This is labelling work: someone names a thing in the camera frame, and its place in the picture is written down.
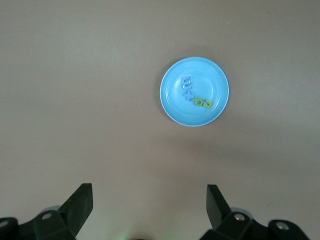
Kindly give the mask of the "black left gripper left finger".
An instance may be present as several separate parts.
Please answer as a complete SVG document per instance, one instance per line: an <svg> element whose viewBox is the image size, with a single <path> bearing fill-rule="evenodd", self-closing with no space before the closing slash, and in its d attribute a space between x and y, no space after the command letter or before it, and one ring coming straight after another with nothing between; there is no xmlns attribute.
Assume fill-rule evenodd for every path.
<svg viewBox="0 0 320 240"><path fill-rule="evenodd" d="M93 187L81 184L58 209L48 209L18 227L20 240L75 240L93 210Z"/></svg>

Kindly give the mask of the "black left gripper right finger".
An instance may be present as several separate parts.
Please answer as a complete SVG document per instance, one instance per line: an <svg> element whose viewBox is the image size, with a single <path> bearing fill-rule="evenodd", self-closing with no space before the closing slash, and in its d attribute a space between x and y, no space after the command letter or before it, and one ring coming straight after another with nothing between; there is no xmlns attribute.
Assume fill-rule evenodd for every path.
<svg viewBox="0 0 320 240"><path fill-rule="evenodd" d="M217 185L206 189L206 212L211 224L204 240L266 240L268 228L254 220L251 213L230 207Z"/></svg>

